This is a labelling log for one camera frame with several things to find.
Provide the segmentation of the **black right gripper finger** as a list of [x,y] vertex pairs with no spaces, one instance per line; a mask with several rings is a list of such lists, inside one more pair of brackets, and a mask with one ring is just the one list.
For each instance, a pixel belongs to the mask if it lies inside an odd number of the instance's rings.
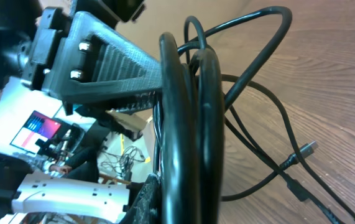
[[127,223],[158,224],[161,223],[162,193],[157,174],[149,174],[142,183],[131,182],[127,188],[132,196],[132,203],[127,212]]

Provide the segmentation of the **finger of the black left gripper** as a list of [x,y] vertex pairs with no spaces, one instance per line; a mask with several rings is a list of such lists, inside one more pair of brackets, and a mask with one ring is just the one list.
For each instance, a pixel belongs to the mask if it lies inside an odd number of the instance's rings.
[[87,11],[48,7],[29,55],[29,87],[70,105],[140,111],[162,90],[158,60]]

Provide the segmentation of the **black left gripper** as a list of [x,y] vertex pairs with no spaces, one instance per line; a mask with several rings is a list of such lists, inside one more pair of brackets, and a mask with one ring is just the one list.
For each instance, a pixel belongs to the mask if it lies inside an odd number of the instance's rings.
[[[72,0],[69,14],[58,11],[55,18],[66,22],[76,12],[86,11],[115,27],[118,22],[136,20],[144,9],[143,0]],[[0,0],[0,90],[9,76],[22,75],[43,11],[39,0]]]

